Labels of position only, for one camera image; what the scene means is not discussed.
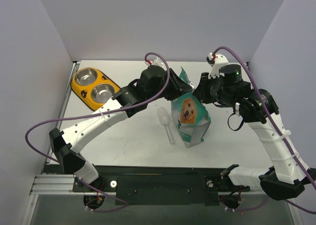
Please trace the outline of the green pet food bag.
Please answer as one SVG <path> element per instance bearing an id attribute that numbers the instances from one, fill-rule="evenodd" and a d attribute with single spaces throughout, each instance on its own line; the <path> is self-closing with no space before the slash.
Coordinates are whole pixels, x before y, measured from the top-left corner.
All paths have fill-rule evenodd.
<path id="1" fill-rule="evenodd" d="M 190 148 L 204 141 L 211 118 L 205 106 L 193 95 L 195 88 L 184 69 L 179 78 L 192 89 L 171 101 L 171 118 L 184 145 Z"/>

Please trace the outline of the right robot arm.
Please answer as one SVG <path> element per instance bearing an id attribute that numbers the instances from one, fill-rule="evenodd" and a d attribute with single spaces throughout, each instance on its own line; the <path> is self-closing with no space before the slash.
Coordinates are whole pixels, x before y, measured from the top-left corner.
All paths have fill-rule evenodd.
<path id="1" fill-rule="evenodd" d="M 214 75 L 202 73 L 193 95 L 204 104 L 232 108 L 255 132 L 273 164 L 263 169 L 228 167 L 221 174 L 226 189 L 260 188 L 274 200 L 286 200 L 298 197 L 306 184 L 315 181 L 316 170 L 295 150 L 272 95 L 244 81 L 240 65 L 225 65 Z"/>

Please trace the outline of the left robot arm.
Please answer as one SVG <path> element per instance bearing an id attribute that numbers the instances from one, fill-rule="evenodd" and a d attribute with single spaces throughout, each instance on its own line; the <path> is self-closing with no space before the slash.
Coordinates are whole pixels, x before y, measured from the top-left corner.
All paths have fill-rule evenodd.
<path id="1" fill-rule="evenodd" d="M 74 174 L 87 184 L 100 181 L 96 167 L 80 152 L 94 138 L 120 121 L 147 108 L 152 97 L 168 101 L 190 92 L 192 87 L 172 70 L 150 65 L 140 78 L 121 88 L 87 120 L 60 131 L 49 132 L 52 151 L 64 173 Z"/>

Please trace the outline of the clear plastic scoop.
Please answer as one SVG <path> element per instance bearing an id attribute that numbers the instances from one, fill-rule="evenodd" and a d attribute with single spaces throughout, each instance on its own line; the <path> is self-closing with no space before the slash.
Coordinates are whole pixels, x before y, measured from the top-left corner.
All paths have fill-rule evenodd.
<path id="1" fill-rule="evenodd" d="M 174 140 L 174 137 L 173 137 L 173 134 L 171 131 L 171 127 L 170 127 L 171 126 L 171 118 L 170 118 L 166 108 L 159 107 L 157 114 L 158 114 L 158 120 L 159 120 L 160 124 L 165 128 L 169 143 L 171 145 L 175 144 L 175 140 Z"/>

